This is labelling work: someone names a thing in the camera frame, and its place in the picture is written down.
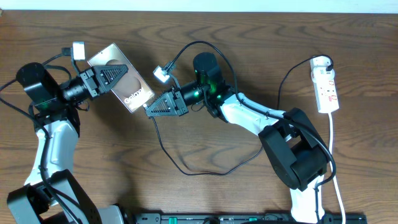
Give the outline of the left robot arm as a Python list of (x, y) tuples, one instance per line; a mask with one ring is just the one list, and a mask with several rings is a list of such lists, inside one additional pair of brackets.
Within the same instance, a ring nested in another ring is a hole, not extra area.
[(118, 205), (97, 208), (72, 174), (80, 137), (79, 105), (109, 92), (128, 67), (91, 67), (61, 85), (50, 69), (32, 62), (16, 75), (32, 99), (24, 116), (33, 121), (39, 145), (24, 186), (7, 197), (12, 216), (17, 223), (131, 223)]

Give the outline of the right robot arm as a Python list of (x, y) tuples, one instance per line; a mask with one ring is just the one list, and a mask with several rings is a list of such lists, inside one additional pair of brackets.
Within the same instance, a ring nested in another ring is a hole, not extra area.
[(202, 103), (212, 117), (258, 136), (274, 172), (290, 189), (292, 218), (321, 223), (321, 186), (335, 177), (336, 164), (307, 115), (298, 108), (285, 112), (251, 101), (226, 83), (213, 53), (198, 54), (193, 69), (193, 82), (163, 92), (145, 108), (146, 115), (183, 116), (189, 106)]

